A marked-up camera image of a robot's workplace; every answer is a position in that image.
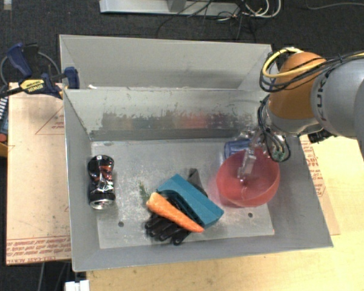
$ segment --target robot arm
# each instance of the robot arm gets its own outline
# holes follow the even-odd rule
[[[270,74],[283,55],[289,56],[279,72]],[[331,135],[357,139],[364,158],[364,52],[325,59],[284,48],[264,63],[260,87],[269,94],[258,110],[253,143],[263,146],[273,160],[287,160],[286,137],[300,135],[308,135],[311,142]],[[252,155],[245,154],[239,178],[251,169]]]

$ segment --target toy carrot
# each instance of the toy carrot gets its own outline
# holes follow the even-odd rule
[[[146,205],[152,212],[157,213],[163,218],[169,219],[170,221],[178,224],[180,227],[183,227],[190,232],[202,233],[204,231],[202,226],[175,208],[168,202],[166,198],[157,192],[153,192],[151,194],[150,199],[147,201]]]

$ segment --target pink bowl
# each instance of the pink bowl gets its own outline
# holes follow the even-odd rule
[[[237,178],[237,170],[244,154],[245,151],[240,151],[225,160],[218,169],[216,183],[221,197],[227,201],[240,207],[257,207],[276,194],[280,181],[279,165],[257,148],[252,173],[242,181]]]

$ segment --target gray bin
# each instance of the gray bin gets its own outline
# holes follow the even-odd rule
[[[76,67],[81,82],[64,92],[74,271],[332,246],[297,138],[268,204],[236,209],[217,192],[225,142],[256,123],[269,45],[67,35],[60,43],[62,68]],[[102,212],[87,200],[86,167],[98,154],[115,160],[116,206]],[[225,214],[181,246],[151,241],[138,186],[152,192],[189,168]]]

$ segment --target cardboard sheet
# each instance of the cardboard sheet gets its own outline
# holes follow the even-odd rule
[[[10,97],[6,264],[71,258],[62,100]],[[313,145],[301,139],[331,235],[340,234]]]

